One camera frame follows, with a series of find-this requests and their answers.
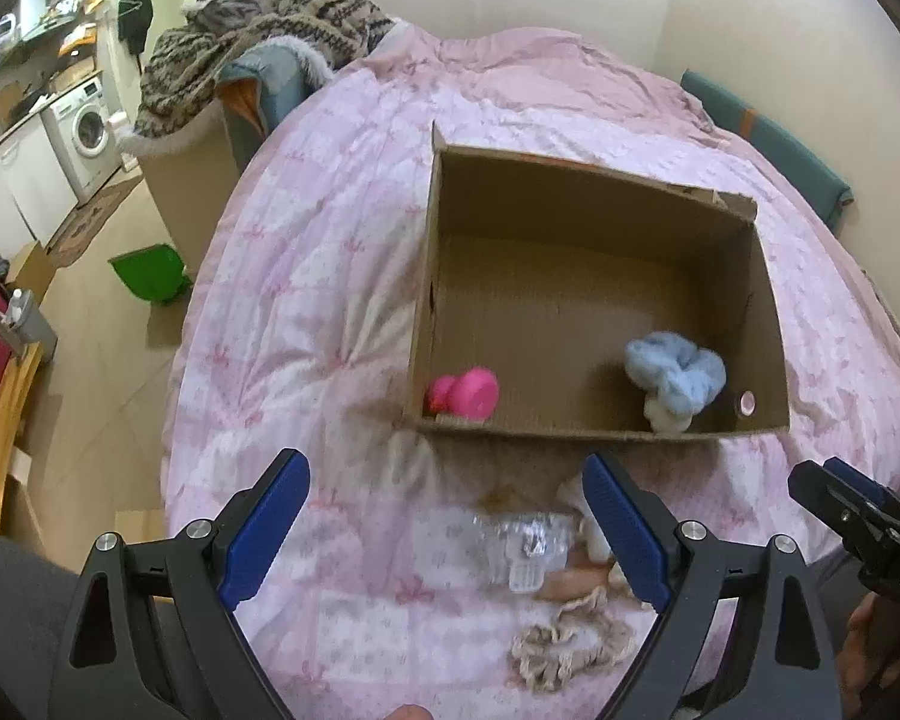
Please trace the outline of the clear plastic accessory bag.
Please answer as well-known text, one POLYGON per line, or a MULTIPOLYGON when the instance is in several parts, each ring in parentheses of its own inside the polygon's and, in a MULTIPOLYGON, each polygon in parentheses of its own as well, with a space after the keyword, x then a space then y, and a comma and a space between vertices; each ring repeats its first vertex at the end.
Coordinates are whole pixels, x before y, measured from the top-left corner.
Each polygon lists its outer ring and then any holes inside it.
POLYGON ((577 538, 575 518, 553 512, 478 515, 475 527, 489 583, 517 595, 539 592, 549 572, 566 569, 577 538))

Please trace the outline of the teal cushion with orange stripe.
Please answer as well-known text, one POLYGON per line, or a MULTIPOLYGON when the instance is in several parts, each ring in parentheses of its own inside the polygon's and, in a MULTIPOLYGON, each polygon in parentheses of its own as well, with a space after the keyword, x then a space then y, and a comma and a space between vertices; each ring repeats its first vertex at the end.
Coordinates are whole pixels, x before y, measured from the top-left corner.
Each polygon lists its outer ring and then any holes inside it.
POLYGON ((751 143, 802 194, 827 229, 837 231, 844 210, 855 200, 842 177, 784 127, 707 76, 686 70, 679 84, 701 101, 717 127, 751 143))

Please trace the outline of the grey small bin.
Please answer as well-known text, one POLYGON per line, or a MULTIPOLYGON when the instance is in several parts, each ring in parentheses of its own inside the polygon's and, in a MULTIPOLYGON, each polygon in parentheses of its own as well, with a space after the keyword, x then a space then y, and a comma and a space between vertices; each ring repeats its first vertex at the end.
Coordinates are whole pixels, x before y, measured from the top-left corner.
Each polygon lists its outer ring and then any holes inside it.
POLYGON ((34 291, 14 289, 7 304, 6 320, 9 328, 23 343, 40 344, 43 364, 48 364, 53 359, 58 337, 50 322, 41 313, 34 291))

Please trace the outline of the peach soft tube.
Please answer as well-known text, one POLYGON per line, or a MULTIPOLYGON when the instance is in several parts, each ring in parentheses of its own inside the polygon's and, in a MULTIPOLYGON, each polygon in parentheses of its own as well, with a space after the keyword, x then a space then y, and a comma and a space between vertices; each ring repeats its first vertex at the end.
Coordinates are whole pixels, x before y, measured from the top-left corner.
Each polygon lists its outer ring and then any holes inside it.
POLYGON ((535 596, 551 603, 569 603, 591 595, 596 589, 608 593, 631 593, 626 576, 617 566, 578 566, 548 572, 535 596))

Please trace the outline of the white kitchen cabinets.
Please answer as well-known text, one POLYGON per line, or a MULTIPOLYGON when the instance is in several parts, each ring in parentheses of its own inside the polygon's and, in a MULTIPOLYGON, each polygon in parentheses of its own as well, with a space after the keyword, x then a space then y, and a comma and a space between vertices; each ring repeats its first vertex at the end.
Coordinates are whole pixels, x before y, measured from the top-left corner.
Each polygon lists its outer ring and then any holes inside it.
POLYGON ((76 205, 40 115, 23 121, 0 142, 1 257, 48 244, 76 205))

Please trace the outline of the white washing machine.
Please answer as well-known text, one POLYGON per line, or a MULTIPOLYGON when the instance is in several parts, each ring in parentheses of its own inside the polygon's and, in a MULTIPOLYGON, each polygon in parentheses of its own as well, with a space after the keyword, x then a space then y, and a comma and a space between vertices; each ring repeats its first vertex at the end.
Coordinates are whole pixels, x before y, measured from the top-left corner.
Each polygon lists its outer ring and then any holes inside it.
POLYGON ((121 169, 121 158, 107 125, 109 117, 100 71, 55 96, 40 112, 79 206, 97 195, 121 169))

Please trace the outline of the white fluffy scrunchie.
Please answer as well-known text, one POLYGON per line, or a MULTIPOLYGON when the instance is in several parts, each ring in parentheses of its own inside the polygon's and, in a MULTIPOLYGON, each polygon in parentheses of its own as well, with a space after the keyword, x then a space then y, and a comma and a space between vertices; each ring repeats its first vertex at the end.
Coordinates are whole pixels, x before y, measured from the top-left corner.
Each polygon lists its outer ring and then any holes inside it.
POLYGON ((675 415, 655 395, 648 394, 644 401, 644 418, 655 434, 683 434, 692 424, 690 416, 675 415))

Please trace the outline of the pink patterned quilt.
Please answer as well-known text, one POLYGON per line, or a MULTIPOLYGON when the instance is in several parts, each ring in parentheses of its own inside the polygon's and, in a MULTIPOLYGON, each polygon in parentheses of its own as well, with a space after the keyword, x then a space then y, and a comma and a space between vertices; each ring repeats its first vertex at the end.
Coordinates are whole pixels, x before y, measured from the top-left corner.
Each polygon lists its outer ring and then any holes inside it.
POLYGON ((805 458, 900 488, 900 328, 809 204, 678 83, 570 32, 440 39, 400 26, 279 125, 230 197, 173 366, 162 472, 172 528, 214 515, 279 450, 307 507, 238 622, 297 717, 592 718, 619 673, 541 694, 512 640, 548 616, 486 582, 475 509, 548 504, 582 463, 559 442, 426 436, 403 418, 430 138, 743 193, 781 316, 790 427, 624 445, 631 475, 733 541, 837 539, 787 494, 805 458))

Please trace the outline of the dark hanging garment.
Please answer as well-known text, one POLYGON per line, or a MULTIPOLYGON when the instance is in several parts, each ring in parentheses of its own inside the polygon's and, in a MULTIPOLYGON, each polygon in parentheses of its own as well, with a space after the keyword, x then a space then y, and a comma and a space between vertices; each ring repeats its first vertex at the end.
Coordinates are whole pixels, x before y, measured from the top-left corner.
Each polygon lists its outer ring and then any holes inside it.
POLYGON ((118 39, 133 57, 141 57, 146 48, 152 18, 152 0, 118 0, 118 39))

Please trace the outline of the open cardboard box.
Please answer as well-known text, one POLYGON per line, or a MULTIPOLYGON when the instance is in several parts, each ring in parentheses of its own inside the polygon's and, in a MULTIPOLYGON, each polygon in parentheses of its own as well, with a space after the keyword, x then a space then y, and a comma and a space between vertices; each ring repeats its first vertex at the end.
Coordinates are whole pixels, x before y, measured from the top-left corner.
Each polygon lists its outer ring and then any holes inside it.
POLYGON ((715 351, 727 383, 697 440, 790 424, 784 345, 745 195, 537 154, 432 145, 408 418, 463 433, 429 388, 471 369, 500 397, 491 436, 647 440, 624 349, 655 330, 715 351))

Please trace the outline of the brown door mat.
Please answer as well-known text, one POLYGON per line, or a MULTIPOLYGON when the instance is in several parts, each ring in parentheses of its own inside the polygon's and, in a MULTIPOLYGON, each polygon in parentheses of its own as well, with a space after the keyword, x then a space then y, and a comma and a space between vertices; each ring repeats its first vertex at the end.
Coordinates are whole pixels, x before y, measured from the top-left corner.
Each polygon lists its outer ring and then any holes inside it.
POLYGON ((141 182, 141 174, 136 174, 124 181, 105 185, 85 205, 78 206, 46 244, 50 262, 56 268, 66 268, 79 260, 119 205, 141 182))

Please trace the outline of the beige lace scrunchie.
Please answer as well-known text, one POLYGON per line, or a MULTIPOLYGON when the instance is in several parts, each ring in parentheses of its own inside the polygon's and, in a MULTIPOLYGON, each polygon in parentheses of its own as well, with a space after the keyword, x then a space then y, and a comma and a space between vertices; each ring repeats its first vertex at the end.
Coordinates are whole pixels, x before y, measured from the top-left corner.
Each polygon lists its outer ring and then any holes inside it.
POLYGON ((530 691, 557 692, 583 673, 616 668, 634 652, 634 629, 610 615, 608 592, 598 587, 518 634, 510 660, 530 691))

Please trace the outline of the beige laundry box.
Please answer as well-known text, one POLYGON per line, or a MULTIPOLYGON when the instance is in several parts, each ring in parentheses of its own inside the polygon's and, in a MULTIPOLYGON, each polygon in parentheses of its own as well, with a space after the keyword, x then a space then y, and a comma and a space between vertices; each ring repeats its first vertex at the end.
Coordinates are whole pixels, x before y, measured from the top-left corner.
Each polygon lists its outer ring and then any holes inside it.
POLYGON ((137 159, 176 252, 194 277, 240 176, 222 104, 214 101, 167 137, 142 137, 130 124, 113 132, 118 148, 137 159))

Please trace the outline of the light blue fluffy scrunchie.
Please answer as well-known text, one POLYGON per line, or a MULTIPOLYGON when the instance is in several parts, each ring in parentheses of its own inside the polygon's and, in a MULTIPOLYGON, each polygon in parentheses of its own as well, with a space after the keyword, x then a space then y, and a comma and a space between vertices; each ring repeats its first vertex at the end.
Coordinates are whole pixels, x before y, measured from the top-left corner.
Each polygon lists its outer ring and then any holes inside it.
POLYGON ((696 416, 727 385, 727 369, 712 349, 673 332, 652 332, 624 346, 624 371, 673 416, 696 416))

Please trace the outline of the white cloth bow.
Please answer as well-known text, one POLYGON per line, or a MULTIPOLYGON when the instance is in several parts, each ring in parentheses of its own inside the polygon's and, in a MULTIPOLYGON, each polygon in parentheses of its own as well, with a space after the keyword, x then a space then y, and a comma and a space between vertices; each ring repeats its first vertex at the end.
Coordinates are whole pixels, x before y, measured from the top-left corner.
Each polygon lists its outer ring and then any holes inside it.
POLYGON ((566 505, 580 517, 578 533, 582 538, 589 561, 593 564, 610 564, 613 551, 611 551, 610 543, 603 535, 603 530, 596 522, 587 498, 583 494, 582 475, 577 473, 566 479, 557 488, 556 497, 559 504, 566 505))

